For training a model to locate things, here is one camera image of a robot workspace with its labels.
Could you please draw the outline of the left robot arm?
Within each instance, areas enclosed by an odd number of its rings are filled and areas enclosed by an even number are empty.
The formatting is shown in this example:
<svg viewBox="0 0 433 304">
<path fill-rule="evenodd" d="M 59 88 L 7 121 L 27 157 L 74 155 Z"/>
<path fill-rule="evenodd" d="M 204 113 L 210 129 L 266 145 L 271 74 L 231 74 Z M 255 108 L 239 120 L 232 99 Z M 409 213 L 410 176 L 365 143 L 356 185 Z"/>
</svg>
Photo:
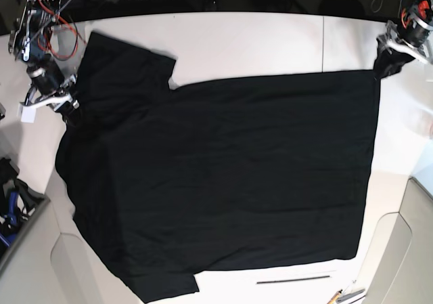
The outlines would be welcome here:
<svg viewBox="0 0 433 304">
<path fill-rule="evenodd" d="M 396 20 L 389 20 L 378 43 L 375 66 L 404 66 L 417 60 L 432 63 L 432 0 L 406 0 L 399 4 Z"/>
</svg>

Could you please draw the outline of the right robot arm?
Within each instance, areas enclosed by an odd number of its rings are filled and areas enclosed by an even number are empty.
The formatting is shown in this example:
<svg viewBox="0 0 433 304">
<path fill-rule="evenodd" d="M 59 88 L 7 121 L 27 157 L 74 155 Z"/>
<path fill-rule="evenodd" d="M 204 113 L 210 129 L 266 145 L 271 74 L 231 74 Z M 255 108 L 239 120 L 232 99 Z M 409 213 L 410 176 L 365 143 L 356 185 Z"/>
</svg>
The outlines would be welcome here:
<svg viewBox="0 0 433 304">
<path fill-rule="evenodd" d="M 23 108 L 50 107 L 62 116 L 78 110 L 79 102 L 72 88 L 76 75 L 65 77 L 58 63 L 73 58 L 84 39 L 76 24 L 62 17 L 72 0 L 24 0 L 20 18 L 11 31 L 8 51 L 26 65 L 30 88 Z M 66 30 L 74 37 L 69 53 L 56 51 L 51 44 L 56 31 Z"/>
</svg>

